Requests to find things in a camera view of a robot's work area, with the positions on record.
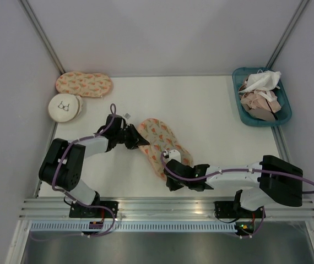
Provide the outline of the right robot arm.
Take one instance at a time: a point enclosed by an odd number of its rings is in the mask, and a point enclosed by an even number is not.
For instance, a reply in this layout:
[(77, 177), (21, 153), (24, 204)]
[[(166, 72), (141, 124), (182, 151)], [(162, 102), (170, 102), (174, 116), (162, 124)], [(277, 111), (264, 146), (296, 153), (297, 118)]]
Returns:
[(272, 155), (265, 155), (260, 162), (240, 168), (221, 168), (209, 164), (191, 167), (182, 164), (177, 154), (169, 152), (163, 155), (163, 169), (170, 191), (236, 188), (232, 211), (238, 217), (245, 217), (269, 204), (302, 206), (303, 171)]

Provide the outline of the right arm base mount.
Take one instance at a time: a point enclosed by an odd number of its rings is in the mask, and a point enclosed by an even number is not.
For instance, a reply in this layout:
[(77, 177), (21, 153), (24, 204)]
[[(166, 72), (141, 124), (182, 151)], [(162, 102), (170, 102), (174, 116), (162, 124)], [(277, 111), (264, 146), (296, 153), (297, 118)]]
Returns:
[(233, 201), (215, 201), (214, 213), (217, 219), (227, 219), (228, 221), (248, 217), (248, 213), (238, 203)]

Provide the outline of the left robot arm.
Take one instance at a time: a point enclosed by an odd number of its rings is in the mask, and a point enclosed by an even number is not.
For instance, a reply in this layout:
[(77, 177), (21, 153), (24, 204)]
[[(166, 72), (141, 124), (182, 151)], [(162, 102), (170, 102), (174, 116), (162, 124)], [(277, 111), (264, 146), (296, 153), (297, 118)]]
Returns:
[(76, 201), (90, 218), (100, 214), (100, 195), (81, 180), (84, 160), (90, 156), (111, 151), (118, 144), (129, 150), (148, 146), (134, 125), (124, 117), (110, 114), (106, 124), (92, 136), (73, 141), (54, 139), (39, 169), (39, 179)]

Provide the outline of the floral mesh laundry bag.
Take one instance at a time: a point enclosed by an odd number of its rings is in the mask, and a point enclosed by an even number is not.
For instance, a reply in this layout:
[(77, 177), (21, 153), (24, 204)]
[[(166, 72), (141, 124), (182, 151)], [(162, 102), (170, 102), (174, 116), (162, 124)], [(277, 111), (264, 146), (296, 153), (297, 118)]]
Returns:
[(192, 155), (179, 143), (171, 128), (161, 120), (148, 118), (140, 123), (137, 131), (150, 143), (139, 149), (147, 156), (155, 174), (166, 181), (160, 155), (164, 150), (178, 150), (181, 163), (193, 167)]

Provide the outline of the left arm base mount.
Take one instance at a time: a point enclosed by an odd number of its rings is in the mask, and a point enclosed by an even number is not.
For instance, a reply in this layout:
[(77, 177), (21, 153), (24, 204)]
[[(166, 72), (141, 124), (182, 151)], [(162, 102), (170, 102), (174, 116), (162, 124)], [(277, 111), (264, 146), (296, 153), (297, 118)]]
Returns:
[(118, 213), (117, 201), (101, 201), (99, 208), (90, 208), (77, 203), (71, 203), (69, 218), (116, 218)]

